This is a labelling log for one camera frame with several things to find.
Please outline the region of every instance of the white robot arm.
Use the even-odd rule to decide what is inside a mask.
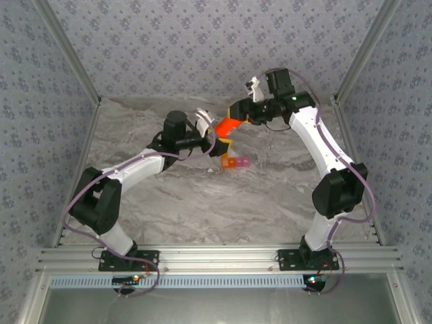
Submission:
[[[207,132],[209,122],[213,122],[214,117],[202,109],[198,109],[198,112],[196,115],[199,119],[193,126],[185,113],[171,111],[165,119],[163,131],[135,157],[102,170],[93,167],[84,170],[74,196],[98,176],[110,174],[77,201],[71,208],[70,215],[92,229],[110,249],[120,255],[127,255],[135,243],[118,222],[121,195],[138,182],[166,170],[177,161],[176,157],[164,156],[166,153],[178,155],[184,149],[200,147],[202,151],[206,151],[210,148]],[[221,155],[224,148],[225,144],[217,141],[210,156]]]
[[[229,108],[229,118],[261,125],[275,117],[283,117],[312,155],[321,176],[321,181],[312,194],[317,212],[311,228],[300,243],[299,251],[304,268],[316,268],[326,258],[331,259],[327,241],[331,237],[333,225],[361,202],[365,189],[340,159],[351,164],[364,179],[367,177],[367,169],[362,163],[354,164],[339,147],[322,120],[319,120],[320,129],[338,156],[335,157],[330,151],[317,129],[318,109],[315,102],[307,92],[295,92],[287,69],[273,70],[266,74],[266,79],[273,98],[256,101],[256,97],[252,96],[237,101]],[[258,84],[256,77],[246,83],[248,94],[262,93],[257,90]]]

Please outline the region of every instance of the orange object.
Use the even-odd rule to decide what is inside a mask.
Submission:
[[[215,127],[215,132],[218,137],[226,138],[233,130],[242,124],[242,121],[225,117]]]

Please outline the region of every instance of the black cylindrical motor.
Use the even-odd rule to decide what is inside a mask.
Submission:
[[[188,117],[183,111],[170,111],[163,122],[162,141],[175,143],[177,140],[184,138],[187,120]]]

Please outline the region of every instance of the patterned wallpaper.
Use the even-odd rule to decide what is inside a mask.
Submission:
[[[388,244],[432,323],[432,2],[403,1],[344,108]]]
[[[0,323],[14,323],[92,104],[31,0],[0,1],[0,13]]]
[[[50,0],[103,97],[244,95],[290,66],[333,94],[381,0]]]

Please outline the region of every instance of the table surface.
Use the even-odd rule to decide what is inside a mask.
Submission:
[[[196,107],[222,118],[235,98],[103,99],[87,166],[104,168],[139,153],[162,128],[171,110],[195,120]],[[325,108],[324,121],[343,146],[335,115]],[[286,128],[281,119],[269,125]],[[271,132],[244,124],[236,130],[231,156],[247,156],[247,169],[223,170],[220,158],[178,161],[149,177],[121,198],[119,222],[140,244],[299,242],[311,226],[311,194],[320,177],[311,155],[292,130]],[[352,217],[365,217],[362,205]],[[87,230],[74,219],[70,223]],[[63,244],[89,239],[63,233]],[[365,240],[366,225],[342,224],[336,240]]]

